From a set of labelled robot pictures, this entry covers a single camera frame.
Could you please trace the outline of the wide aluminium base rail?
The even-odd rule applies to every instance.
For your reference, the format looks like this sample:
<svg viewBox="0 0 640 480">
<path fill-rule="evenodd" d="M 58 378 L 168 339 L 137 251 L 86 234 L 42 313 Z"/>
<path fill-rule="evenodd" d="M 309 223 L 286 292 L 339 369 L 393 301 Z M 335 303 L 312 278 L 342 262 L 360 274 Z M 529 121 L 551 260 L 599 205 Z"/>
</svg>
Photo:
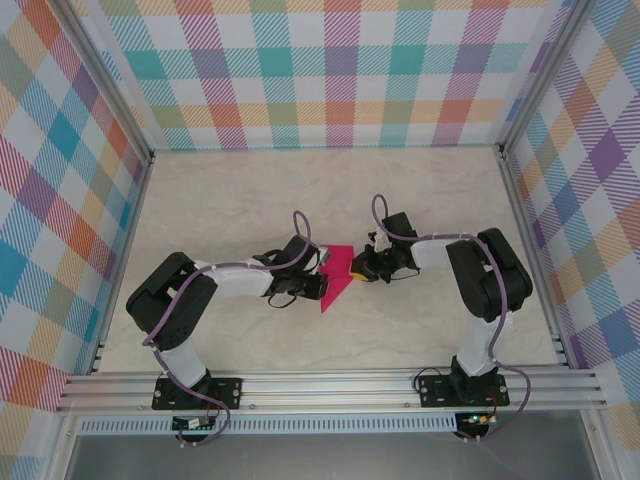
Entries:
<svg viewBox="0 0 640 480">
<path fill-rule="evenodd" d="M 607 406 L 604 391 L 591 370 L 564 365 L 527 367 L 524 378 L 506 372 L 510 404 L 525 410 L 585 410 Z M 242 380 L 240 413 L 391 413 L 420 410 L 431 393 L 414 378 L 414 369 L 326 371 L 214 371 L 214 377 Z M 98 372 L 71 376 L 58 402 L 60 414 L 151 413 L 156 372 Z"/>
</svg>

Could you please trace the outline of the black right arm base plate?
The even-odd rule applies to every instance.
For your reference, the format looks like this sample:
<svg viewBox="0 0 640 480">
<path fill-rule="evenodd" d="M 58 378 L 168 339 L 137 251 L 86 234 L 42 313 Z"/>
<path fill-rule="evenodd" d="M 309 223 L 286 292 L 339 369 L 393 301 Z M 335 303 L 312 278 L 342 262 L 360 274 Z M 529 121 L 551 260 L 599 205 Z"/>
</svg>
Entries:
<svg viewBox="0 0 640 480">
<path fill-rule="evenodd" d="M 462 396 L 449 375 L 420 375 L 414 382 L 422 408 L 435 407 L 504 407 L 510 405 L 503 375 L 497 374 L 471 386 Z"/>
</svg>

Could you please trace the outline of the aluminium frame post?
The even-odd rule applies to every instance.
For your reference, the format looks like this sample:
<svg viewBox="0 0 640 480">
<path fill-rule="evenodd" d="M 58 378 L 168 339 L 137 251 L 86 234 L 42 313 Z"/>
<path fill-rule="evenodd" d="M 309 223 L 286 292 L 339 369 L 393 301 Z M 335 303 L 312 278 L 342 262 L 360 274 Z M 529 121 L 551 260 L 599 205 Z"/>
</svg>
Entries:
<svg viewBox="0 0 640 480">
<path fill-rule="evenodd" d="M 85 68 L 104 95 L 115 118 L 121 123 L 127 138 L 134 145 L 135 150 L 142 155 L 145 163 L 151 165 L 154 160 L 153 149 L 144 138 L 142 130 L 73 5 L 69 0 L 46 0 L 46 2 L 78 51 Z"/>
<path fill-rule="evenodd" d="M 509 154 L 525 133 L 528 124 L 542 101 L 549 85 L 556 78 L 566 56 L 589 18 L 598 0 L 571 0 L 566 9 L 563 22 L 558 25 L 556 34 L 546 48 L 540 60 L 534 60 L 538 66 L 530 87 L 523 96 L 513 119 L 507 123 L 507 129 L 496 144 L 498 160 L 505 163 Z"/>
</svg>

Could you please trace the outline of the aluminium side rail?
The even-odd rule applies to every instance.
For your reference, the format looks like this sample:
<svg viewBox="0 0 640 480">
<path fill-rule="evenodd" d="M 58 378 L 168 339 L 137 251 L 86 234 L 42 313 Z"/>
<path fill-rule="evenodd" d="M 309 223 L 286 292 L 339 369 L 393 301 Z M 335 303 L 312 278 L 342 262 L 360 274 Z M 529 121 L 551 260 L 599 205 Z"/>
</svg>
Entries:
<svg viewBox="0 0 640 480">
<path fill-rule="evenodd" d="M 131 215 L 127 224 L 127 230 L 126 230 L 126 236 L 124 237 L 123 249 L 116 263 L 113 284 L 109 292 L 109 297 L 105 306 L 105 310 L 97 323 L 94 338 L 90 343 L 90 350 L 89 350 L 90 355 L 85 361 L 85 364 L 82 370 L 83 375 L 91 375 L 99 369 L 98 364 L 101 360 L 101 354 L 99 353 L 99 351 L 103 349 L 106 344 L 109 329 L 113 320 L 114 312 L 117 305 L 117 299 L 122 287 L 122 282 L 124 279 L 127 262 L 130 256 L 133 242 L 134 242 L 136 228 L 139 222 L 140 214 L 144 205 L 145 196 L 146 196 L 149 182 L 151 179 L 154 161 L 155 161 L 154 154 L 151 154 L 146 159 L 146 163 L 142 171 L 142 177 L 141 177 L 138 196 L 134 203 L 134 208 L 131 212 Z"/>
<path fill-rule="evenodd" d="M 529 224 L 525 204 L 520 195 L 516 177 L 508 161 L 508 155 L 499 145 L 493 146 L 498 169 L 502 177 L 512 213 L 518 227 L 524 252 L 530 267 L 531 278 L 541 304 L 558 363 L 566 368 L 576 369 L 576 358 L 568 341 L 567 332 L 561 322 L 559 311 L 552 295 L 551 287 L 544 272 L 544 265 L 532 226 Z"/>
</svg>

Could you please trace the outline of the short aluminium frame strut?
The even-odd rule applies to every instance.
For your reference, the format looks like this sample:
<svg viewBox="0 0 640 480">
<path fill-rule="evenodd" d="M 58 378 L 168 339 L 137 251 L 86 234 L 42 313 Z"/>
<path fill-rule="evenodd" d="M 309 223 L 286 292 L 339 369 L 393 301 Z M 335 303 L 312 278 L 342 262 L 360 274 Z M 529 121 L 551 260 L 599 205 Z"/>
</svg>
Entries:
<svg viewBox="0 0 640 480">
<path fill-rule="evenodd" d="M 78 418 L 63 415 L 56 430 L 56 437 L 45 480 L 65 480 L 78 432 Z"/>
<path fill-rule="evenodd" d="M 595 461 L 600 480 L 607 480 L 609 476 L 609 458 L 607 443 L 603 436 L 602 423 L 597 410 L 582 409 L 580 411 L 586 431 L 589 448 Z"/>
</svg>

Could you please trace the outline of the magenta cloth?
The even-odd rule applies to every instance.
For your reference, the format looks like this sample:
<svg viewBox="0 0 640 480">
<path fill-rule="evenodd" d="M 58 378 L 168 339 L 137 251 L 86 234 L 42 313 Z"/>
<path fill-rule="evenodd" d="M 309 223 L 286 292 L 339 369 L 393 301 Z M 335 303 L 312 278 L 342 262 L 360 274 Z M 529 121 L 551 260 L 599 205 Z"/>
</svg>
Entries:
<svg viewBox="0 0 640 480">
<path fill-rule="evenodd" d="M 350 275 L 354 247 L 352 245 L 328 245 L 329 258 L 320 268 L 328 277 L 328 287 L 320 300 L 320 310 L 324 314 L 339 295 L 348 287 L 353 278 Z"/>
</svg>

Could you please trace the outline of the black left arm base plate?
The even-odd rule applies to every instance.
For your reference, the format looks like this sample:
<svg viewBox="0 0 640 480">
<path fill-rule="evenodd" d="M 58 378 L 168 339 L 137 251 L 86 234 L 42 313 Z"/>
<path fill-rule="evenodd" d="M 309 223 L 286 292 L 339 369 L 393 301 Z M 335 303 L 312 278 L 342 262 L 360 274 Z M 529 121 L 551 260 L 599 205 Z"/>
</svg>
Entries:
<svg viewBox="0 0 640 480">
<path fill-rule="evenodd" d="M 213 378 L 205 376 L 191 389 L 224 403 L 230 410 L 237 410 L 242 394 L 241 378 Z M 153 410 L 206 410 L 208 403 L 179 388 L 169 378 L 156 381 L 151 408 Z"/>
</svg>

